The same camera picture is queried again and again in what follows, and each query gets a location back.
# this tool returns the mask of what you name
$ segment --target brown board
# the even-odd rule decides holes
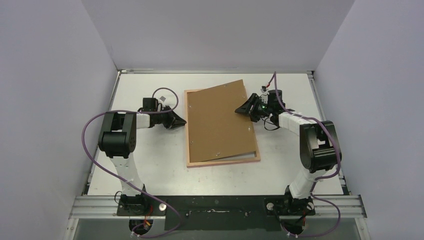
[[[250,118],[234,112],[247,100],[243,80],[193,91],[186,97],[190,163],[257,152]]]

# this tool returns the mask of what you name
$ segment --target gray wall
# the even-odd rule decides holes
[[[116,74],[80,0],[0,1],[0,239],[62,237]]]
[[[314,70],[354,0],[82,0],[119,69]]]
[[[424,1],[356,0],[315,78],[371,237],[423,239]]]

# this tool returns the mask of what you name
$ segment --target white table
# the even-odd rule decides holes
[[[260,93],[271,74],[169,73],[122,74],[112,110],[136,111],[143,97],[160,87],[173,89],[180,105],[175,112],[184,118],[184,90],[204,89],[243,79],[247,95]],[[278,74],[278,88],[286,106],[305,116],[320,118],[306,74]],[[155,97],[166,97],[174,106],[172,93],[161,90]],[[299,156],[299,138],[285,129],[266,131],[263,122],[254,124],[261,155],[260,162],[221,166],[186,167],[184,128],[166,130],[162,125],[137,130],[135,164],[146,189],[153,195],[282,195],[303,167]],[[96,160],[116,173],[104,152]],[[121,190],[118,179],[94,169],[88,195],[114,195]],[[338,177],[319,182],[315,194],[343,194]]]

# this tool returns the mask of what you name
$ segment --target purple cable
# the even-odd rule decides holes
[[[173,111],[177,106],[178,106],[178,102],[179,102],[179,100],[178,100],[178,96],[177,96],[177,94],[173,91],[173,90],[171,90],[171,89],[169,89],[169,88],[166,88],[166,87],[161,87],[161,88],[158,88],[156,91],[154,91],[155,93],[159,90],[159,89],[166,89],[166,90],[169,90],[169,91],[171,91],[174,95],[175,95],[175,97],[176,97],[176,104],[175,104],[175,106],[172,108],[172,109],[170,109],[170,110],[166,110],[166,111],[153,111],[153,112],[143,112],[143,114],[163,114],[163,113],[168,113],[168,112],[171,112],[171,111]],[[137,112],[137,111],[128,111],[128,110],[113,110],[113,111],[110,111],[110,112],[115,112],[115,113],[117,113],[117,112],[122,112],[122,113],[138,113],[138,114],[142,114],[141,112]],[[85,124],[85,126],[84,126],[84,128],[82,129],[82,135],[81,135],[81,142],[82,142],[82,148],[84,148],[84,151],[85,151],[85,154],[87,154],[87,156],[88,156],[88,158],[93,162],[93,164],[95,164],[97,167],[99,167],[100,169],[102,169],[103,171],[105,171],[106,173],[108,173],[108,174],[110,174],[110,175],[112,175],[112,176],[114,176],[115,178],[117,178],[117,179],[119,179],[119,180],[121,180],[121,181],[123,181],[123,182],[125,182],[126,184],[128,184],[130,187],[132,187],[133,189],[135,189],[135,190],[137,190],[137,191],[139,191],[140,193],[142,193],[142,194],[144,194],[144,195],[146,195],[146,196],[148,196],[149,198],[151,198],[151,199],[153,199],[153,200],[156,200],[156,201],[158,201],[158,202],[160,202],[161,204],[165,204],[166,206],[168,206],[168,208],[170,208],[178,217],[179,217],[179,219],[180,219],[180,221],[179,221],[179,223],[175,226],[175,227],[173,227],[173,228],[171,228],[170,230],[168,230],[168,231],[166,231],[166,232],[163,232],[163,233],[160,233],[160,234],[157,234],[157,235],[152,235],[152,236],[143,236],[143,235],[140,235],[139,237],[140,238],[145,238],[145,239],[151,239],[151,238],[156,238],[156,237],[160,237],[160,236],[163,236],[163,235],[166,235],[166,234],[169,234],[169,233],[171,233],[171,232],[173,232],[173,231],[175,231],[177,228],[179,228],[180,226],[181,226],[181,224],[182,224],[182,222],[183,222],[183,218],[181,217],[181,215],[180,215],[180,213],[178,213],[178,211],[177,210],[175,210],[175,208],[173,208],[171,205],[169,205],[168,203],[166,203],[165,201],[163,201],[163,200],[161,200],[161,199],[159,199],[159,198],[157,198],[157,197],[155,197],[155,196],[153,196],[153,195],[151,195],[151,194],[149,194],[149,193],[147,193],[147,192],[145,192],[145,191],[143,191],[143,190],[141,190],[140,188],[138,188],[138,187],[136,187],[135,185],[133,185],[132,183],[130,183],[130,182],[128,182],[128,180],[126,180],[125,178],[123,178],[123,177],[121,177],[121,176],[119,176],[119,175],[117,175],[117,174],[115,174],[115,173],[113,173],[113,172],[111,172],[111,171],[109,171],[108,169],[106,169],[105,167],[103,167],[102,165],[100,165],[95,159],[94,159],[94,157],[92,157],[91,156],[91,154],[90,154],[90,152],[89,152],[89,150],[87,149],[87,146],[86,146],[86,138],[85,138],[85,136],[86,136],[86,130],[87,130],[87,127],[89,126],[89,124],[92,122],[92,121],[94,121],[95,119],[97,119],[98,117],[101,117],[101,116],[103,116],[103,115],[105,115],[106,114],[106,112],[103,112],[103,113],[100,113],[100,114],[97,114],[96,116],[94,116],[94,117],[92,117],[86,124]],[[143,225],[143,223],[142,224],[138,224],[138,225],[136,225],[133,229],[132,229],[132,232],[134,232],[138,227],[140,227],[141,225]]]
[[[321,180],[321,179],[330,179],[330,178],[335,177],[335,176],[337,176],[337,175],[339,174],[339,172],[340,172],[340,167],[341,167],[341,162],[342,162],[342,160],[340,159],[340,149],[339,149],[339,146],[336,144],[336,141],[334,140],[334,138],[331,136],[331,134],[329,133],[329,131],[327,130],[327,128],[324,126],[324,124],[323,124],[320,120],[316,119],[315,117],[302,116],[302,115],[300,115],[300,114],[297,114],[297,113],[291,112],[291,111],[287,110],[287,108],[286,108],[286,107],[284,107],[284,105],[283,105],[283,103],[282,103],[282,101],[281,101],[281,99],[280,99],[279,93],[278,93],[278,91],[277,91],[278,87],[277,87],[277,72],[276,72],[276,71],[275,71],[275,72],[274,72],[274,74],[272,75],[271,80],[269,81],[269,83],[268,83],[268,84],[270,84],[273,80],[274,80],[274,85],[275,85],[275,94],[276,94],[276,96],[277,96],[278,103],[281,105],[282,109],[283,109],[285,112],[287,112],[288,114],[290,114],[290,115],[294,115],[294,116],[296,116],[296,117],[300,117],[300,118],[303,118],[303,119],[306,119],[306,120],[312,120],[312,121],[316,122],[316,123],[317,123],[317,124],[321,127],[321,129],[324,131],[325,135],[327,135],[328,140],[331,142],[332,146],[334,147],[334,151],[335,151],[335,153],[336,153],[335,158],[337,159],[337,167],[336,167],[335,172],[334,172],[333,174],[328,175],[328,176],[319,176],[319,177],[315,178],[315,181],[314,181],[314,183],[312,184],[312,187],[310,188],[310,195],[311,195],[311,197],[313,197],[313,198],[314,198],[314,199],[316,199],[316,200],[319,200],[319,201],[322,201],[322,202],[328,203],[328,204],[330,204],[330,205],[333,205],[333,206],[335,207],[335,209],[337,210],[337,213],[338,213],[337,222],[335,223],[334,227],[332,227],[332,228],[328,229],[327,231],[325,231],[325,232],[323,232],[323,233],[319,233],[319,234],[310,234],[310,235],[298,235],[298,237],[301,237],[301,238],[315,238],[315,237],[322,237],[322,236],[324,236],[324,235],[327,235],[327,234],[331,233],[332,231],[334,231],[334,230],[335,230],[335,229],[339,226],[339,224],[340,224],[340,220],[341,220],[341,213],[340,213],[340,209],[339,209],[339,207],[338,207],[336,204],[332,203],[332,202],[331,202],[331,201],[329,201],[329,200],[319,198],[319,197],[315,196],[312,192],[313,192],[313,190],[315,189],[315,186],[317,185],[317,181],[318,181],[318,180]],[[292,233],[291,233],[291,232],[289,232],[289,231],[287,231],[287,232],[288,232],[291,236],[297,236],[297,235],[295,235],[295,234],[292,234]]]

